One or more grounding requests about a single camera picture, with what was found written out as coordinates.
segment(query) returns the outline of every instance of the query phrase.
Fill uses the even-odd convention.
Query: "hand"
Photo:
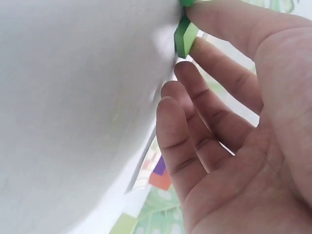
[[[201,38],[190,53],[260,122],[233,113],[192,63],[176,65],[156,129],[186,232],[311,234],[312,22],[234,0],[187,14],[255,61],[257,76]]]

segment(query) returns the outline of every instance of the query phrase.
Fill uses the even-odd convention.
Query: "colorful pattern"
[[[182,210],[171,186],[152,188],[138,217],[134,234],[184,234]]]
[[[161,152],[158,147],[157,138],[155,137],[141,165],[132,190],[144,188],[149,183],[150,176],[159,162],[160,157]]]

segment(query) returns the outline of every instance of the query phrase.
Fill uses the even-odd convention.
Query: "green object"
[[[192,6],[194,4],[194,0],[180,0],[180,4],[182,6]]]
[[[182,209],[173,186],[152,187],[138,216],[135,234],[185,234]]]
[[[113,229],[109,232],[110,234],[132,234],[137,224],[137,219],[123,213]]]
[[[180,58],[185,59],[189,54],[197,32],[198,28],[183,16],[175,31],[175,47]]]

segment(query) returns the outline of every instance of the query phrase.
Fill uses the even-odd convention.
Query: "orange square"
[[[158,175],[153,172],[151,174],[149,182],[151,185],[154,185],[155,187],[166,190],[166,191],[169,190],[170,185],[171,185],[171,179],[167,170],[165,170],[163,175]]]

